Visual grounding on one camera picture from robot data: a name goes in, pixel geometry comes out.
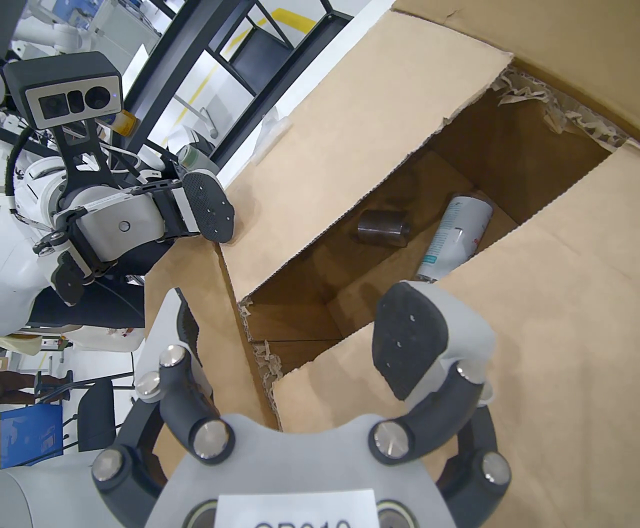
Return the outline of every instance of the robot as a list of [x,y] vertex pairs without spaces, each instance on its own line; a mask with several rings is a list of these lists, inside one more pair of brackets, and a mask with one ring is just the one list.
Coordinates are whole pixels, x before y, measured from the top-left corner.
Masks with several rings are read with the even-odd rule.
[[[410,409],[394,419],[363,415],[330,431],[290,435],[241,415],[221,416],[197,337],[186,300],[170,290],[136,367],[138,400],[115,442],[100,453],[0,471],[0,508],[9,496],[15,501],[8,526],[55,528],[60,515],[69,528],[211,528],[223,503],[238,495],[257,504],[257,495],[270,495],[268,503],[292,493],[373,490],[380,528],[476,528],[509,487],[509,464],[480,404],[493,332],[436,285],[400,282],[378,303],[372,359]],[[152,454],[164,424],[187,451],[169,480]],[[458,454],[434,482],[419,458],[454,435]],[[43,479],[65,496],[45,493]],[[322,526],[362,525],[328,508],[306,513],[324,516]],[[243,517],[244,524],[223,525],[300,528],[260,514],[265,518],[254,524]]]
[[[217,243],[231,239],[234,208],[213,173],[172,167],[168,177],[147,171],[149,178],[136,179],[139,171],[118,152],[124,169],[108,165],[103,150],[113,148],[99,139],[94,119],[122,110],[122,78],[104,55],[15,61],[3,77],[29,126],[8,158],[0,205],[0,335],[27,325],[46,288],[67,306],[78,304],[89,285],[136,249],[197,234]],[[44,129],[60,156],[16,177],[29,136]]]

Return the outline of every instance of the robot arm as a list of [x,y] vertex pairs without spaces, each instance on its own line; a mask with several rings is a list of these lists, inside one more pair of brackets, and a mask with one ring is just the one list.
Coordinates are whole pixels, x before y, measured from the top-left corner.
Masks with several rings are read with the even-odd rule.
[[[202,385],[194,324],[180,292],[170,291],[136,371],[140,399],[93,464],[93,481],[125,528],[212,526],[222,495],[361,489],[374,490],[381,528],[476,528],[504,496],[509,465],[497,452],[488,408],[478,407],[482,348],[493,333],[437,286],[393,286],[378,305],[372,343],[394,392],[427,395],[403,417],[365,415],[315,435],[221,417]],[[436,381],[430,372],[440,362],[451,366]],[[409,367],[418,379],[401,386]],[[163,424],[188,452],[166,483],[157,460],[145,462]],[[418,457],[453,435],[458,455],[434,483]]]
[[[219,243],[231,239],[234,208],[211,172],[121,188],[126,183],[108,166],[94,119],[122,110],[122,79],[101,53],[18,61],[3,73],[20,114],[32,129],[51,129],[64,163],[64,171],[38,183],[42,193],[32,208],[38,218],[21,214],[26,208],[16,200],[13,168],[33,132],[28,127],[7,163],[5,192],[15,218],[38,233],[34,258],[67,305],[139,245],[197,234]],[[84,137],[70,139],[63,126],[81,120]],[[96,160],[96,170],[77,166],[85,155]]]
[[61,53],[89,51],[93,43],[91,34],[85,29],[68,24],[46,24],[36,17],[20,20],[13,39],[51,46]]

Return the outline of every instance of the metal bolt head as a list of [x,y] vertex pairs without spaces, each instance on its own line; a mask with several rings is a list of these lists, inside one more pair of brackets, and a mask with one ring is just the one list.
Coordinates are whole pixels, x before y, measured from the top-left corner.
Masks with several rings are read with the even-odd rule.
[[511,468],[500,453],[490,451],[482,458],[484,478],[497,486],[504,486],[511,480]]
[[394,421],[380,422],[373,432],[373,440],[387,458],[396,460],[409,452],[409,437],[404,427]]
[[229,441],[227,425],[222,420],[210,420],[200,426],[193,438],[193,450],[203,460],[219,456]]
[[122,468],[122,453],[116,449],[105,449],[93,461],[91,473],[98,482],[114,478]]
[[160,364],[163,367],[175,367],[187,353],[187,349],[180,345],[169,345],[160,354]]
[[482,385],[486,380],[484,371],[484,363],[471,359],[463,359],[458,362],[456,367],[458,374],[470,383]]
[[382,500],[378,503],[380,528],[416,528],[411,511],[396,500]]
[[380,528],[410,528],[409,521],[394,509],[384,509],[378,513]]
[[160,373],[158,371],[147,372],[136,382],[136,392],[140,396],[152,396],[160,388]]

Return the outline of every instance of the screw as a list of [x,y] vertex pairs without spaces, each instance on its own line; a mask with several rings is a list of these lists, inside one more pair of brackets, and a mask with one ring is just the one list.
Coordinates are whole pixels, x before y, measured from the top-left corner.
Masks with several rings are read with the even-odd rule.
[[490,451],[482,458],[484,478],[497,486],[504,486],[511,480],[511,468],[500,453]]
[[409,437],[404,428],[394,422],[380,422],[373,433],[373,440],[379,452],[394,460],[409,452]]
[[222,420],[210,420],[194,436],[193,450],[203,460],[210,460],[225,450],[228,441],[227,425]]
[[122,468],[122,453],[115,449],[105,449],[93,461],[91,473],[98,482],[114,478]]
[[187,350],[180,345],[169,345],[166,350],[160,354],[160,364],[163,367],[175,367],[183,359]]
[[158,371],[147,372],[136,383],[136,392],[140,396],[152,396],[160,387],[160,374]]
[[484,374],[484,364],[471,360],[463,359],[456,366],[458,374],[474,385],[482,385],[486,379]]

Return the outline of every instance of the black rubber fingertip pad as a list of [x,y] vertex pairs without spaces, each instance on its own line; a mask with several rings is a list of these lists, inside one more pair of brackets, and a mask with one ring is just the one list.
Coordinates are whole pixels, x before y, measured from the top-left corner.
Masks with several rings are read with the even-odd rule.
[[58,267],[51,274],[58,296],[69,306],[80,302],[84,294],[84,273],[69,252],[61,253],[58,257]]
[[186,174],[182,186],[200,233],[212,242],[229,242],[236,212],[224,189],[208,174],[198,172]]
[[178,310],[178,317],[176,320],[178,337],[181,341],[184,341],[189,345],[191,351],[196,356],[198,363],[202,365],[200,357],[198,356],[198,334],[200,333],[200,327],[196,322],[195,317],[191,313],[189,303],[182,295],[180,288],[176,288],[178,297],[180,297],[180,309]]
[[373,364],[396,398],[405,400],[447,349],[447,323],[436,305],[406,282],[378,301],[373,328]]

